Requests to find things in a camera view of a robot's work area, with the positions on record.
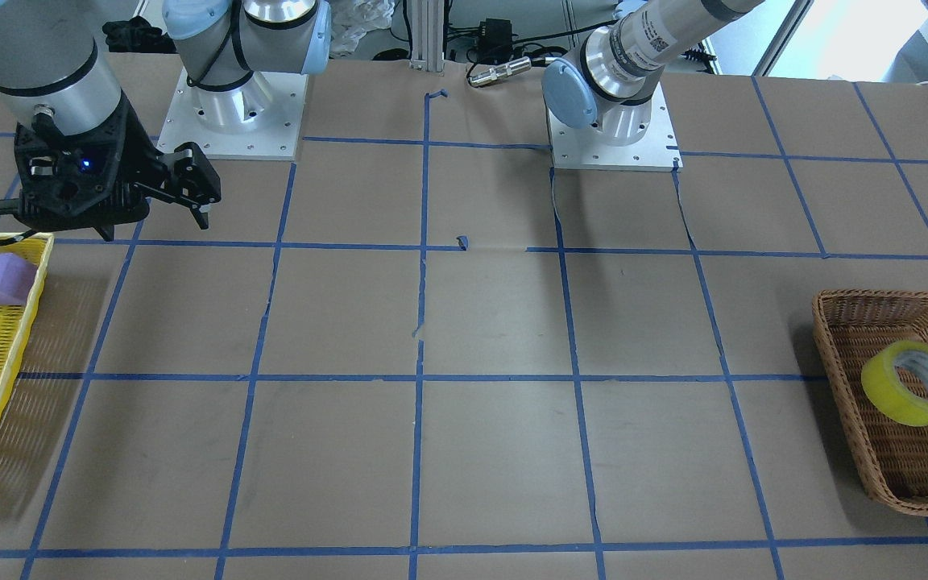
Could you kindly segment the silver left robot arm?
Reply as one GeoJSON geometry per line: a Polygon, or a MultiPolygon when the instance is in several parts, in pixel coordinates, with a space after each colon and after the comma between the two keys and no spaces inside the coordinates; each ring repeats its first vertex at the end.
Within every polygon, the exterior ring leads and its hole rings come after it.
{"type": "Polygon", "coordinates": [[[542,77],[556,168],[673,170],[671,121],[658,111],[665,66],[755,1],[645,1],[595,27],[542,77]]]}

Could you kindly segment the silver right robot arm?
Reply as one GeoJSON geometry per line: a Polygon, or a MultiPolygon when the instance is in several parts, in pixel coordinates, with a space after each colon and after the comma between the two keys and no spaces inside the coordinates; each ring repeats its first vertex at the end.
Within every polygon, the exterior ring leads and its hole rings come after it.
{"type": "MultiPolygon", "coordinates": [[[[323,73],[327,1],[166,1],[185,92],[213,129],[257,127],[274,110],[266,73],[323,73]]],[[[143,220],[150,199],[209,228],[222,199],[205,146],[152,142],[74,1],[0,1],[0,98],[16,120],[15,199],[0,199],[0,247],[36,234],[143,220]]]]}

